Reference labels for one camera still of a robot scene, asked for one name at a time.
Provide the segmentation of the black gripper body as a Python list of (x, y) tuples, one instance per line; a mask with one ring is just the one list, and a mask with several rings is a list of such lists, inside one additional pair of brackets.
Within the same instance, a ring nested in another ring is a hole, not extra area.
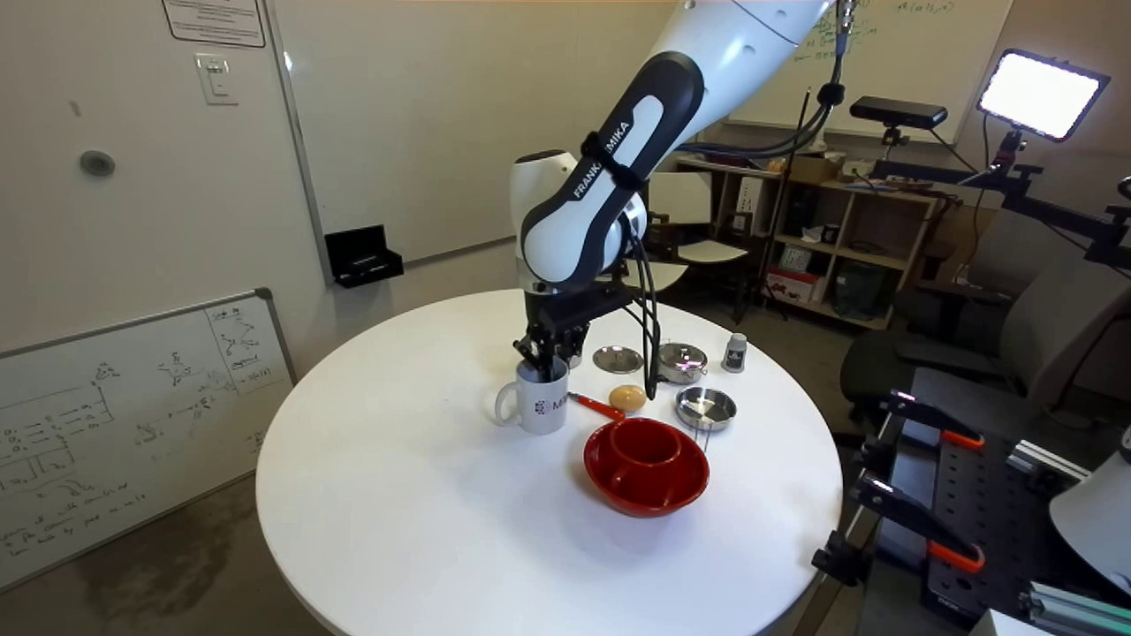
[(578, 293), (525, 293), (525, 336), (537, 345), (578, 345), (592, 317), (620, 310), (634, 300), (630, 286), (597, 282)]

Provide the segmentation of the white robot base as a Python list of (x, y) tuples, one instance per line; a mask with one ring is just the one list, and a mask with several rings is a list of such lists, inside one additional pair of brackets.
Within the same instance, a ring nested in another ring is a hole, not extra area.
[(1083, 484), (1048, 502), (1067, 547), (1121, 592), (1131, 592), (1131, 427)]

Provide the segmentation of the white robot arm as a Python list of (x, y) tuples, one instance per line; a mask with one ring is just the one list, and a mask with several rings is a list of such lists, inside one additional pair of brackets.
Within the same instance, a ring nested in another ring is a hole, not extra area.
[(592, 317), (636, 300), (599, 282), (638, 224), (630, 200), (694, 135), (751, 97), (834, 0), (680, 0), (660, 38), (591, 130), (565, 180), (519, 204), (525, 336), (541, 376), (557, 376)]

